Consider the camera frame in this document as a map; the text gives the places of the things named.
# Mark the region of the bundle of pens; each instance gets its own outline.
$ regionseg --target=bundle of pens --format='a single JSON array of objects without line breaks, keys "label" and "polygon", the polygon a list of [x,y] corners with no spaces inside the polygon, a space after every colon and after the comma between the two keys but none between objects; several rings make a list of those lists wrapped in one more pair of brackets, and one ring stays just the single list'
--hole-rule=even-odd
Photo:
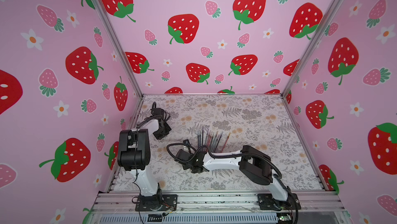
[{"label": "bundle of pens", "polygon": [[[204,137],[204,129],[202,129],[201,132],[197,131],[197,146],[201,147],[203,145],[206,145],[207,147],[209,147],[210,152],[215,153],[215,151],[218,147],[219,141],[222,139],[222,135],[223,135],[223,132],[218,134],[218,131],[216,133],[213,131],[207,131],[206,135]],[[227,136],[226,141],[225,141],[220,152],[222,152],[223,149],[225,148],[226,142],[229,139],[229,137],[230,137],[230,133]],[[201,148],[200,151],[206,151],[206,148]]]}]

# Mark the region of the metal bar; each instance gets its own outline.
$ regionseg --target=metal bar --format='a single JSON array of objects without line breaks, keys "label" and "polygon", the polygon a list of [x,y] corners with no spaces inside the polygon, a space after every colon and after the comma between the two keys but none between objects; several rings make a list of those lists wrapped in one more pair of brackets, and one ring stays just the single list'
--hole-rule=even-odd
[{"label": "metal bar", "polygon": [[288,92],[291,90],[293,84],[295,83],[296,79],[298,78],[299,74],[302,72],[302,70],[305,67],[306,63],[308,62],[310,56],[312,55],[314,49],[316,48],[317,43],[320,41],[321,37],[323,36],[324,31],[327,28],[328,24],[332,21],[335,14],[338,12],[339,7],[341,6],[342,2],[343,2],[343,0],[332,0],[331,1],[321,22],[317,26],[317,30],[315,31],[310,42],[307,44],[305,51],[300,56],[299,63],[296,66],[294,73],[292,74],[287,85],[285,86],[285,89],[282,93],[283,98],[285,98],[287,96]]},{"label": "metal bar", "polygon": [[124,52],[124,50],[123,50],[123,48],[122,48],[122,46],[120,44],[119,39],[117,38],[117,35],[116,35],[116,32],[115,32],[115,30],[114,30],[114,28],[112,26],[112,23],[108,19],[108,14],[105,11],[105,8],[103,7],[101,0],[91,0],[91,1],[94,4],[94,6],[95,6],[95,8],[97,10],[99,18],[101,19],[102,24],[105,27],[106,32],[109,35],[110,41],[113,44],[113,47],[114,47],[114,50],[115,50],[117,56],[120,58],[120,62],[122,63],[122,66],[123,66],[123,68],[124,68],[124,70],[126,72],[126,75],[127,75],[128,79],[129,79],[129,81],[131,82],[131,84],[132,84],[135,92],[137,93],[137,95],[140,98],[142,98],[143,97],[142,91],[139,88],[139,85],[138,85],[138,83],[135,80],[135,77],[134,77],[134,74],[132,72],[131,66],[130,66],[130,64],[128,62],[127,56],[126,56],[126,54],[125,54],[125,52]]}]

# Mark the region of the pink wall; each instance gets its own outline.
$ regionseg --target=pink wall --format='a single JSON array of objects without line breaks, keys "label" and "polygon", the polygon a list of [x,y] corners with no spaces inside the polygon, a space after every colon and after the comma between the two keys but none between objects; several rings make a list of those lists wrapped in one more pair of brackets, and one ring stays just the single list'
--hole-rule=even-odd
[{"label": "pink wall", "polygon": [[[83,209],[104,191],[111,171],[104,153],[118,140],[121,119],[128,124],[138,98],[85,0],[84,6],[81,0],[0,1],[0,223],[82,223],[88,213]],[[38,5],[48,8],[38,12]],[[86,48],[70,55],[80,47]],[[97,80],[90,51],[104,69]],[[114,98],[120,76],[128,93],[122,111]],[[96,108],[88,101],[84,112],[82,102],[89,99]],[[105,138],[97,148],[101,133]]]},{"label": "pink wall", "polygon": [[[294,61],[300,58],[309,41],[306,36],[293,36],[302,29],[301,25],[318,24],[320,12],[325,13],[331,0],[280,0],[283,4],[279,0],[102,1],[124,51],[130,56],[143,93],[163,94],[173,87],[183,93],[217,93],[230,90],[231,86],[236,93],[282,91],[289,80],[285,73],[295,68]],[[245,9],[249,11],[248,17],[239,13]],[[275,58],[278,51],[282,54]],[[239,65],[244,58],[248,65],[244,62],[242,68],[234,68],[241,75],[232,72],[231,62]],[[187,65],[192,70],[189,74]]]},{"label": "pink wall", "polygon": [[292,88],[289,106],[355,223],[397,222],[396,20],[396,0],[345,0]]}]

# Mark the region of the strawberry wallpaper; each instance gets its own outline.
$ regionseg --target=strawberry wallpaper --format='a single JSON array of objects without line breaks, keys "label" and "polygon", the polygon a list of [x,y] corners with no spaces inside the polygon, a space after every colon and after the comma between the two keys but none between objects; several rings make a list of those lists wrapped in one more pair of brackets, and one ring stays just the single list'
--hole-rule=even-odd
[{"label": "strawberry wallpaper", "polygon": [[396,0],[344,0],[289,107],[354,223],[397,223]]},{"label": "strawberry wallpaper", "polygon": [[164,94],[282,91],[330,1],[102,3],[143,93]]},{"label": "strawberry wallpaper", "polygon": [[0,8],[0,223],[85,224],[138,97],[91,0]]}]

